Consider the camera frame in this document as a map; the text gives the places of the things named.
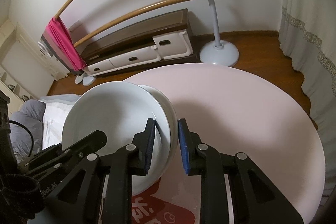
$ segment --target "triangular cutout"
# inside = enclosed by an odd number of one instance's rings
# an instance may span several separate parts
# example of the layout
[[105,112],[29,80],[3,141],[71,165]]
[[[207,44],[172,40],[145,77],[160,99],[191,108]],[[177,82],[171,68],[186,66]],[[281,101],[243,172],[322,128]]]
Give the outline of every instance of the triangular cutout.
[[275,198],[274,193],[252,170],[247,171],[252,184],[255,199],[258,203],[265,203]]
[[85,177],[85,171],[80,170],[75,177],[59,192],[57,198],[61,201],[75,204],[77,201],[79,190]]

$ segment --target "wall outlet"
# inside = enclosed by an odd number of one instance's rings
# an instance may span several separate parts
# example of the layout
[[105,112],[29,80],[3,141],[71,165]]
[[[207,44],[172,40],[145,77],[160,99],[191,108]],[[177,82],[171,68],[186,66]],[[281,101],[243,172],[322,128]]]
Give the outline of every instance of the wall outlet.
[[80,20],[77,20],[74,24],[72,24],[70,26],[70,28],[68,29],[69,32],[73,32],[74,30],[76,30],[80,25],[82,25],[82,22]]

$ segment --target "curtain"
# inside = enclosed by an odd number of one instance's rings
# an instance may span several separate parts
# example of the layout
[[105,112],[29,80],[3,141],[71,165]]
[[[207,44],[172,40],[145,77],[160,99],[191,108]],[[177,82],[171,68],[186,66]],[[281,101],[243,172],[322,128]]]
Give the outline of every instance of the curtain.
[[336,184],[336,0],[283,0],[280,48],[304,75],[325,153],[325,202]]

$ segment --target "white bowl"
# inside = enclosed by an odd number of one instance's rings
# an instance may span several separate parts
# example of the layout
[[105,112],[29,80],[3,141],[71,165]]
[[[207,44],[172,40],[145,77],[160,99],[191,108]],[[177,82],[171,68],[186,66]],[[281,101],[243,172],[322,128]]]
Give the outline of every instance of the white bowl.
[[84,93],[73,105],[64,123],[62,149],[67,149],[95,130],[101,130],[108,140],[97,154],[114,153],[131,143],[133,136],[145,129],[148,118],[155,119],[158,126],[148,175],[132,177],[132,195],[137,195],[163,175],[171,143],[166,114],[145,89],[128,82],[114,81]]
[[179,140],[179,126],[177,124],[177,116],[175,109],[172,105],[172,103],[169,101],[169,99],[159,90],[147,86],[147,85],[139,85],[143,89],[147,90],[150,94],[152,94],[155,99],[160,103],[162,106],[167,119],[169,123],[169,129],[170,129],[170,152],[168,156],[168,162],[166,164],[165,170],[168,168],[170,162],[174,158],[176,148],[177,148],[177,142]]

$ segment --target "silver bolt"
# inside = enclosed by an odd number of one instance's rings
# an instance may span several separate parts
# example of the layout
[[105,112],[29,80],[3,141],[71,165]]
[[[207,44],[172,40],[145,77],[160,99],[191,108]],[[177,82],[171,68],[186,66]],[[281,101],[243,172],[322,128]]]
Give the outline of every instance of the silver bolt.
[[135,146],[135,144],[128,144],[128,145],[126,145],[126,150],[128,150],[128,151],[133,151],[133,150],[135,150],[137,147]]
[[89,161],[95,160],[96,158],[97,158],[97,154],[95,154],[95,153],[87,155],[87,160],[89,160]]
[[247,155],[243,152],[239,152],[237,154],[237,158],[240,159],[240,160],[246,160],[247,159]]
[[198,149],[199,150],[207,150],[208,149],[208,146],[205,144],[205,143],[200,143],[198,145]]

